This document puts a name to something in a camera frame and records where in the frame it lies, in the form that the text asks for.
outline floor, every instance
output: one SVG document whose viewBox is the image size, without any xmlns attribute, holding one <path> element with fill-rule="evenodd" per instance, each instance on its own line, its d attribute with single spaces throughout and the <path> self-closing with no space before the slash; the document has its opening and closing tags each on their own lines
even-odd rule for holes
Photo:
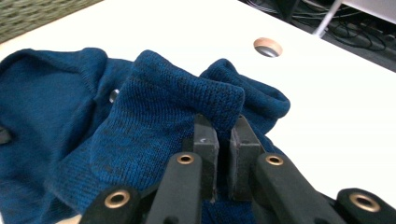
<svg viewBox="0 0 396 224">
<path fill-rule="evenodd" d="M 245 3 L 279 18 L 274 3 L 269 0 L 246 0 Z M 330 5 L 314 7 L 310 3 L 312 0 L 301 0 L 290 23 L 312 34 Z M 395 24 L 354 8 L 341 7 L 322 39 L 396 73 L 395 36 Z"/>
</svg>

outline cable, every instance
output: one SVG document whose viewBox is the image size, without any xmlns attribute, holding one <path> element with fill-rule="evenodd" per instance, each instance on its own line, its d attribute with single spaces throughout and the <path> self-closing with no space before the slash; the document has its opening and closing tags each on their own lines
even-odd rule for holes
<svg viewBox="0 0 396 224">
<path fill-rule="evenodd" d="M 310 10 L 312 10 L 313 12 L 294 12 L 293 14 L 305 14 L 305 15 L 326 15 L 327 14 L 327 12 L 329 11 L 329 9 L 326 9 L 326 10 L 322 10 L 322 11 L 317 11 L 317 10 L 314 10 L 314 9 L 311 9 L 311 8 L 309 8 Z M 338 10 L 337 10 L 337 13 L 339 13 L 339 12 L 341 12 L 341 11 L 343 11 L 343 10 L 347 10 L 347 9 L 350 9 L 350 7 L 348 7 L 348 6 L 345 6 L 345 7 L 340 7 Z"/>
<path fill-rule="evenodd" d="M 256 9 L 258 9 L 260 11 L 278 14 L 278 12 L 276 10 L 268 8 L 268 7 L 259 6 L 256 3 L 252 2 L 251 0 L 247 0 L 247 4 L 250 5 L 251 7 L 255 7 Z"/>
<path fill-rule="evenodd" d="M 329 10 L 328 8 L 326 8 L 325 6 L 322 6 L 321 4 L 312 2 L 310 0 L 302 0 L 302 2 L 307 6 L 307 7 L 313 7 L 313 8 L 317 8 L 317 9 L 324 9 L 324 10 Z"/>
<path fill-rule="evenodd" d="M 340 35 L 339 33 L 336 32 L 340 27 L 343 27 L 346 30 L 347 35 Z M 367 33 L 365 30 L 366 27 L 361 27 L 361 25 L 359 25 L 359 28 L 360 28 L 359 30 L 349 28 L 349 27 L 347 27 L 346 21 L 339 21 L 339 24 L 337 26 L 335 26 L 334 28 L 329 28 L 329 32 L 327 34 L 329 34 L 330 37 L 337 40 L 338 42 L 340 42 L 344 45 L 350 46 L 352 48 L 368 49 L 370 51 L 383 51 L 387 48 L 386 43 L 381 38 L 379 38 L 377 35 L 372 35 L 372 34 Z M 349 32 L 350 30 L 354 31 L 355 34 L 351 35 Z M 358 36 L 363 36 L 364 39 L 366 41 L 368 41 L 368 44 L 367 45 L 359 45 L 359 44 L 351 44 L 350 42 L 346 42 L 346 39 L 357 38 Z M 370 36 L 375 38 L 376 40 L 378 40 L 378 42 L 381 46 L 379 49 L 373 48 L 374 42 Z"/>
<path fill-rule="evenodd" d="M 349 13 L 346 15 L 334 16 L 334 18 L 350 17 L 350 16 L 354 16 L 354 15 L 357 15 L 360 13 L 361 13 L 361 11 L 357 11 L 357 12 Z M 323 19 L 323 17 L 304 17 L 304 16 L 292 16 L 292 17 L 297 18 L 297 19 L 308 19 L 308 20 L 322 20 Z"/>
</svg>

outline wire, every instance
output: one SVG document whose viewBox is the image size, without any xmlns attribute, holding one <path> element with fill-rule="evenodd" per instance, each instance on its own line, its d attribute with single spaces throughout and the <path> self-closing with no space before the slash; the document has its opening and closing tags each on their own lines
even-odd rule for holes
<svg viewBox="0 0 396 224">
<path fill-rule="evenodd" d="M 294 21 L 297 21 L 297 22 L 299 22 L 299 23 L 301 23 L 303 25 L 306 25 L 306 26 L 309 26 L 309 27 L 312 27 L 312 28 L 316 27 L 310 22 L 306 22 L 306 21 L 302 21 L 302 20 L 298 20 L 298 19 L 293 18 L 293 20 L 291 21 L 291 24 L 293 24 L 296 27 L 298 27 L 298 26 L 297 26 L 297 24 L 293 23 Z"/>
<path fill-rule="evenodd" d="M 341 11 L 344 11 L 344 10 L 347 10 L 347 9 L 350 9 L 350 7 L 341 7 L 341 8 L 339 8 L 338 10 L 337 10 L 337 13 L 339 13 L 339 12 L 341 12 Z M 293 14 L 305 14 L 305 15 L 326 15 L 327 14 L 327 12 L 329 11 L 329 10 L 323 10 L 323 11 L 315 11 L 315 10 L 312 10 L 313 12 L 298 12 L 298 11 L 296 11 L 296 12 L 294 12 Z"/>
<path fill-rule="evenodd" d="M 350 17 L 350 16 L 354 16 L 357 14 L 360 14 L 361 11 L 357 11 L 357 12 L 352 12 L 346 15 L 340 15 L 340 16 L 334 16 L 334 18 L 344 18 L 344 17 Z M 297 18 L 297 19 L 308 19 L 308 20 L 322 20 L 323 17 L 304 17 L 304 16 L 292 16 L 293 18 Z"/>
<path fill-rule="evenodd" d="M 256 3 L 252 2 L 251 0 L 247 0 L 247 4 L 250 5 L 251 7 L 255 7 L 256 9 L 264 11 L 264 12 L 278 14 L 278 12 L 276 10 L 268 8 L 268 7 L 259 6 Z"/>
<path fill-rule="evenodd" d="M 302 2 L 312 10 L 317 10 L 317 9 L 323 9 L 323 10 L 329 10 L 325 6 L 322 6 L 321 4 L 317 4 L 315 2 L 312 2 L 310 0 L 302 0 Z"/>
<path fill-rule="evenodd" d="M 329 28 L 328 34 L 330 35 L 330 37 L 332 37 L 333 39 L 337 40 L 338 42 L 340 42 L 340 43 L 342 43 L 344 45 L 350 46 L 352 48 L 368 49 L 368 50 L 371 50 L 371 51 L 383 51 L 383 50 L 385 50 L 387 48 L 386 43 L 381 38 L 379 38 L 377 35 L 369 34 L 366 31 L 368 25 L 371 24 L 373 21 L 370 21 L 368 23 L 368 25 L 365 26 L 365 27 L 361 26 L 361 22 L 358 25 L 358 27 L 360 28 L 358 30 L 358 29 L 349 28 L 347 26 L 347 22 L 346 21 L 339 21 L 339 24 L 337 26 L 335 26 L 334 28 Z M 346 35 L 341 35 L 341 34 L 336 32 L 340 27 L 343 27 L 346 30 Z M 350 42 L 346 42 L 346 40 L 351 40 L 351 39 L 357 38 L 359 36 L 364 37 L 365 41 L 367 41 L 368 44 L 367 45 L 363 45 L 363 44 L 359 45 L 359 44 L 351 44 Z M 379 42 L 379 45 L 381 46 L 379 49 L 373 48 L 374 42 L 373 42 L 373 39 L 370 36 L 375 38 Z"/>
</svg>

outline screw hole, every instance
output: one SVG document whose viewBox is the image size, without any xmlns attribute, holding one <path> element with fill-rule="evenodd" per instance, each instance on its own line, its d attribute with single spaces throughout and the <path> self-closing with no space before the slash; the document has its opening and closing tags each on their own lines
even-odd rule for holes
<svg viewBox="0 0 396 224">
<path fill-rule="evenodd" d="M 265 160 L 272 165 L 282 165 L 283 160 L 278 156 L 267 156 Z"/>
<path fill-rule="evenodd" d="M 108 208 L 119 208 L 128 203 L 130 199 L 131 196 L 128 191 L 124 189 L 117 190 L 106 197 L 105 206 Z"/>
<path fill-rule="evenodd" d="M 194 161 L 194 157 L 192 157 L 190 155 L 181 155 L 181 156 L 177 157 L 177 161 L 180 164 L 190 164 Z"/>
<path fill-rule="evenodd" d="M 163 221 L 163 224 L 178 224 L 178 218 L 177 217 L 167 217 Z"/>
<path fill-rule="evenodd" d="M 315 218 L 314 223 L 315 224 L 330 224 L 330 222 L 326 221 L 325 219 L 318 218 L 318 217 Z"/>
<path fill-rule="evenodd" d="M 378 212 L 381 209 L 381 206 L 374 199 L 365 194 L 352 193 L 349 196 L 349 200 L 367 212 Z"/>
</svg>

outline blue knit fabric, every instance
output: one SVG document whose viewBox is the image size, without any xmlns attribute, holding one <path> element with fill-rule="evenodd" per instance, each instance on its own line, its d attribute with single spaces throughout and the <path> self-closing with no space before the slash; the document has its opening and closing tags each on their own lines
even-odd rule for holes
<svg viewBox="0 0 396 224">
<path fill-rule="evenodd" d="M 282 153 L 265 136 L 276 125 L 277 120 L 289 112 L 290 101 L 281 91 L 238 74 L 226 59 L 214 62 L 200 77 L 243 88 L 246 99 L 241 113 L 267 152 Z"/>
<path fill-rule="evenodd" d="M 289 109 L 279 91 L 238 75 L 229 62 L 195 77 L 149 50 L 134 63 L 108 59 L 100 49 L 21 50 L 0 63 L 0 90 L 0 126 L 12 134 L 0 145 L 5 223 L 53 223 L 84 213 L 110 186 L 141 190 L 160 181 L 182 139 L 192 137 L 197 113 L 220 140 L 240 113 L 265 121 L 255 132 L 266 149 L 275 148 L 264 134 Z M 250 204 L 229 201 L 224 186 L 218 202 L 203 203 L 203 223 L 253 223 Z"/>
</svg>

